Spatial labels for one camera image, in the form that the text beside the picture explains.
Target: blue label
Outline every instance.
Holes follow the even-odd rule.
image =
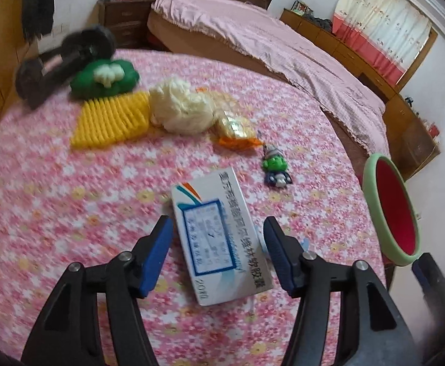
[[[196,276],[236,268],[219,200],[182,210]]]

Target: blue gripper pad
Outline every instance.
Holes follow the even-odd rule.
[[[299,290],[306,283],[299,261],[304,249],[296,238],[284,234],[273,216],[267,217],[263,223],[263,237],[280,286],[289,296],[298,297]]]
[[[142,298],[148,296],[158,281],[163,262],[165,261],[168,249],[173,239],[173,222],[169,217],[158,220],[155,228],[151,232],[151,250],[141,264],[141,282],[139,292]]]

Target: white box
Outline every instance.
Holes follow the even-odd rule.
[[[174,186],[172,200],[200,305],[224,303],[273,287],[232,168]]]

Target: white cauliflower toy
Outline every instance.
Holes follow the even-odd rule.
[[[105,88],[112,87],[113,82],[124,78],[124,70],[117,63],[102,65],[94,70],[94,80],[104,85]]]

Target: pink curtain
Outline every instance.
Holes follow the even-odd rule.
[[[431,21],[408,0],[339,0],[333,33],[395,85],[426,43]]]

